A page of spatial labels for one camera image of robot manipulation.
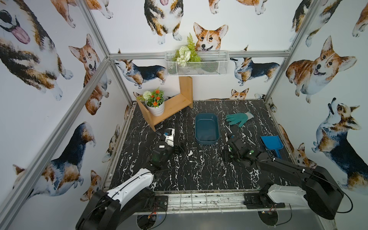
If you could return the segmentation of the teal plastic storage box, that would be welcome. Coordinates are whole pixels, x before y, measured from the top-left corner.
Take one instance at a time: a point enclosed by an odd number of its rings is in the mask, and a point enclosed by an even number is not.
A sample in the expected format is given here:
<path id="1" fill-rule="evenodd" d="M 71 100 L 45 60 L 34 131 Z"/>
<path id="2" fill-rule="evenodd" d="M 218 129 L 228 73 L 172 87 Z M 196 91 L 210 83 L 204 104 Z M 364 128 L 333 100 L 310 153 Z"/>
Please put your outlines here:
<path id="1" fill-rule="evenodd" d="M 200 145 L 214 145 L 219 140 L 218 117 L 214 113 L 199 113 L 195 117 L 195 139 Z"/>

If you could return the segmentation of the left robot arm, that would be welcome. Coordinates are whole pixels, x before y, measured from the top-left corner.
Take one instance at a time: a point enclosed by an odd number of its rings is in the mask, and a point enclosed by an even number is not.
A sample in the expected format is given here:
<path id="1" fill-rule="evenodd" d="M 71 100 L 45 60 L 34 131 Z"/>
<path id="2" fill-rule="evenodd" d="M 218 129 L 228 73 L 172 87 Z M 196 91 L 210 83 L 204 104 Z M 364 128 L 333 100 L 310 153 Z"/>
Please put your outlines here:
<path id="1" fill-rule="evenodd" d="M 121 185 L 104 192 L 95 192 L 87 204 L 75 229 L 77 230 L 115 230 L 132 216 L 143 209 L 154 193 L 148 189 L 154 177 L 163 171 L 170 157 L 185 152 L 184 143 L 169 145 L 160 141 L 156 144 L 143 167 Z"/>

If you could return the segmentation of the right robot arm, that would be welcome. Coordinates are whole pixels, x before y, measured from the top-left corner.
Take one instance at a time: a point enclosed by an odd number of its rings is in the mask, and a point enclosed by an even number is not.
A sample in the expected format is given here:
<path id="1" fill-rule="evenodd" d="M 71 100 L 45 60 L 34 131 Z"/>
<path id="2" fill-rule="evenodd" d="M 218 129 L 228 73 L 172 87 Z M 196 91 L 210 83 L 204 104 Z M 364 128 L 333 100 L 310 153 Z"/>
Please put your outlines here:
<path id="1" fill-rule="evenodd" d="M 288 203 L 308 207 L 324 219 L 335 218 L 344 193 L 325 168 L 295 165 L 267 152 L 253 151 L 234 135 L 228 135 L 226 144 L 230 159 L 241 166 L 275 173 L 291 182 L 291 186 L 267 183 L 257 194 L 245 196 L 246 206 L 275 208 Z"/>

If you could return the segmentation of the green work glove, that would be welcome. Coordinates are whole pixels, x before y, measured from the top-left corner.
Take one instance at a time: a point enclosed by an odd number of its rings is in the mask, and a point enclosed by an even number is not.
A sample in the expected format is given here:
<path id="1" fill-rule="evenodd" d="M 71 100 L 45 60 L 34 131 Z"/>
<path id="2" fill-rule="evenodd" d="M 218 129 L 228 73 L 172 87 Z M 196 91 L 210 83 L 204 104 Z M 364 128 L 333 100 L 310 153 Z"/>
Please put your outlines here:
<path id="1" fill-rule="evenodd" d="M 252 118 L 254 118 L 254 115 L 250 112 L 226 115 L 226 121 L 229 125 L 237 125 L 238 127 L 243 127 Z"/>

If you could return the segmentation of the blue plastic dustpan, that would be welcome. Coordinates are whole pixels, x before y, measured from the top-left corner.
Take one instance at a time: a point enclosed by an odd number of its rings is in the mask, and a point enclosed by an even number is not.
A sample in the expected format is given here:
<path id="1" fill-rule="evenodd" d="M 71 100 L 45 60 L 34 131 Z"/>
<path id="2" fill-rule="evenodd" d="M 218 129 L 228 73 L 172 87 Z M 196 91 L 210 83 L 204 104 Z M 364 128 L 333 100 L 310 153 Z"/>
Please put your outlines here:
<path id="1" fill-rule="evenodd" d="M 282 159 L 279 151 L 284 148 L 284 145 L 279 136 L 261 136 L 261 140 L 268 150 L 274 150 L 276 156 Z"/>

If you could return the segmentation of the white flower pot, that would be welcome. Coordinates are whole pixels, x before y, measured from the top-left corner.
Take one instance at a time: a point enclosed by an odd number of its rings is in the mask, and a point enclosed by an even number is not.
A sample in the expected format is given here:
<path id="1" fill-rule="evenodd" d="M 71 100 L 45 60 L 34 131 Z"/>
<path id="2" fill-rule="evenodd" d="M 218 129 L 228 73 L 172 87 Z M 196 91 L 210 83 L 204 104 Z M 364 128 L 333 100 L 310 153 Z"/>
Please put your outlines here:
<path id="1" fill-rule="evenodd" d="M 161 115 L 164 114 L 164 109 L 165 109 L 165 104 L 162 103 L 161 105 L 157 106 L 157 107 L 151 107 L 148 104 L 148 101 L 145 102 L 146 108 L 148 109 L 148 111 L 155 117 L 160 117 Z"/>

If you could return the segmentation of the orange flower plant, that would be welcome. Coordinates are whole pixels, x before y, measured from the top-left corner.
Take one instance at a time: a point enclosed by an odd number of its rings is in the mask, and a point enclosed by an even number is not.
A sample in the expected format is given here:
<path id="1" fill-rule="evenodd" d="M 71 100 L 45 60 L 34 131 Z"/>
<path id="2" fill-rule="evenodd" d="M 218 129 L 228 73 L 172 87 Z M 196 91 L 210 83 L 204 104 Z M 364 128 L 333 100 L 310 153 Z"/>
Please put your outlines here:
<path id="1" fill-rule="evenodd" d="M 159 88 L 154 91 L 145 91 L 137 99 L 145 102 L 148 107 L 156 108 L 164 103 L 164 91 Z"/>

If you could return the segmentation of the wooden shelf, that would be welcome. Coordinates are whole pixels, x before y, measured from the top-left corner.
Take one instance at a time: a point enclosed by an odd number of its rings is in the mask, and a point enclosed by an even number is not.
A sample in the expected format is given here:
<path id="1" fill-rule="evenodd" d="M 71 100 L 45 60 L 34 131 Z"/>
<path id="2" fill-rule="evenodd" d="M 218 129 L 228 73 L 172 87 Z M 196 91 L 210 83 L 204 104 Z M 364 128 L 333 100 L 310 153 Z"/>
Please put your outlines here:
<path id="1" fill-rule="evenodd" d="M 154 116 L 145 105 L 137 99 L 137 104 L 143 114 L 145 121 L 155 132 L 155 125 L 163 122 L 175 113 L 183 110 L 186 107 L 193 108 L 193 79 L 190 76 L 179 77 L 180 94 L 165 101 L 163 114 L 159 117 Z"/>

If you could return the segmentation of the green fern white flowers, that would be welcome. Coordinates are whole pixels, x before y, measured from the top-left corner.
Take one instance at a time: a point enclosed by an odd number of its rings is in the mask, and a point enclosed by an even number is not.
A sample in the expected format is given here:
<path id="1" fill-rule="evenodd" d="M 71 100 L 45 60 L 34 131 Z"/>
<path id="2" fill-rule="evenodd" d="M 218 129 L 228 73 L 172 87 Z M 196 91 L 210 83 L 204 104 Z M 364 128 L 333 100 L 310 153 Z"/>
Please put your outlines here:
<path id="1" fill-rule="evenodd" d="M 181 67 L 186 67 L 190 63 L 194 62 L 201 62 L 201 57 L 198 55 L 195 47 L 196 45 L 193 37 L 189 34 L 187 37 L 187 45 L 181 46 L 176 50 L 175 56 L 172 60 Z"/>

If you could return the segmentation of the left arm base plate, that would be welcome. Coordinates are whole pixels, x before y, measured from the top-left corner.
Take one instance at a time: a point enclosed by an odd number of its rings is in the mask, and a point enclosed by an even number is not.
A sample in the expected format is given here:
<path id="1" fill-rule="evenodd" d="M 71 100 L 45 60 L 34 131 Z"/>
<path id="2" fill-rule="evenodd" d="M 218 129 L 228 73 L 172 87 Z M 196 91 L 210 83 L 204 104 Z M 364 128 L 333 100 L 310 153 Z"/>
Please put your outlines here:
<path id="1" fill-rule="evenodd" d="M 136 213 L 165 212 L 168 209 L 168 199 L 169 197 L 167 195 L 158 195 L 143 199 L 139 202 L 139 208 Z"/>

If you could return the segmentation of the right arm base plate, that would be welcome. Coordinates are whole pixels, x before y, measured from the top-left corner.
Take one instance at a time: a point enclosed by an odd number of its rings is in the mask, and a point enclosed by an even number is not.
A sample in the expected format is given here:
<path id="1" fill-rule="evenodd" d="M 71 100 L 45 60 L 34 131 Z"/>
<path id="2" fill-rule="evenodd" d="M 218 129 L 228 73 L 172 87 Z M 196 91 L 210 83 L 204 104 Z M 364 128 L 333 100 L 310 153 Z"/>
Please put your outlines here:
<path id="1" fill-rule="evenodd" d="M 243 195 L 243 204 L 248 209 L 270 209 L 270 208 L 285 208 L 284 203 L 275 203 L 267 195 L 262 195 L 259 193 L 245 193 Z"/>

